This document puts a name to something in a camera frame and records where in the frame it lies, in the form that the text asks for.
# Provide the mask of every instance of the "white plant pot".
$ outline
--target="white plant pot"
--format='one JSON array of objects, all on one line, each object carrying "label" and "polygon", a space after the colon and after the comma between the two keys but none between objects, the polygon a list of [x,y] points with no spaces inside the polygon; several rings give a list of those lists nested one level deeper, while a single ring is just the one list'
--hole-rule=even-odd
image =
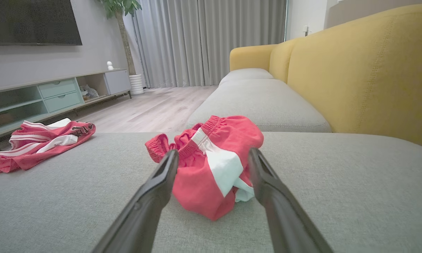
[{"label": "white plant pot", "polygon": [[131,84],[131,94],[138,95],[143,94],[144,89],[142,88],[142,75],[132,75],[130,76],[130,84]]}]

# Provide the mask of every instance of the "tree trunk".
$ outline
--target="tree trunk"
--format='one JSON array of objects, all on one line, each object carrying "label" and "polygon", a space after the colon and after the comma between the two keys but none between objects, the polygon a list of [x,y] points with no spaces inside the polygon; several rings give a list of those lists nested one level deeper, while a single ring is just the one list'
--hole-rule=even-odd
[{"label": "tree trunk", "polygon": [[119,30],[121,32],[122,42],[124,44],[125,56],[127,58],[128,64],[128,74],[136,75],[136,70],[134,69],[133,57],[131,56],[130,44],[128,43],[128,36],[125,30],[124,19],[122,17],[122,12],[116,11],[116,19],[118,19]]}]

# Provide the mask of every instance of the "white figurine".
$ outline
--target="white figurine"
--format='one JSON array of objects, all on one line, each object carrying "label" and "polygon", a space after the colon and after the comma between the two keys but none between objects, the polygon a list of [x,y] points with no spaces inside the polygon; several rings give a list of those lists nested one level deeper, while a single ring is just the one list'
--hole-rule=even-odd
[{"label": "white figurine", "polygon": [[113,70],[114,69],[112,62],[108,61],[108,62],[106,62],[106,64],[108,65],[108,70]]}]

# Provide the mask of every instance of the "clothing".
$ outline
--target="clothing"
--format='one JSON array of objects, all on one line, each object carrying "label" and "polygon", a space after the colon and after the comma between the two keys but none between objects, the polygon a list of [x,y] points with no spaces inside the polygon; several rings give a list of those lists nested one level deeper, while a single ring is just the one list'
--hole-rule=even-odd
[{"label": "clothing", "polygon": [[12,133],[12,149],[0,151],[0,173],[28,170],[49,157],[63,153],[88,140],[95,133],[92,123],[66,118],[51,125],[24,121]]},{"label": "clothing", "polygon": [[247,117],[212,116],[174,138],[155,136],[145,145],[160,162],[167,151],[178,149],[179,166],[173,194],[186,210],[215,221],[238,201],[254,196],[248,170],[248,152],[260,148],[264,136]]}]

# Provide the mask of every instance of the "yellow sofa backrest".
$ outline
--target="yellow sofa backrest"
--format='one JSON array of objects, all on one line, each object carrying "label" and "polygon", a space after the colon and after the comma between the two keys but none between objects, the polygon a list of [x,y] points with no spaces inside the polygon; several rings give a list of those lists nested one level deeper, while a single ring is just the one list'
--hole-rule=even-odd
[{"label": "yellow sofa backrest", "polygon": [[333,132],[422,145],[422,5],[357,19],[272,49],[271,74]]}]

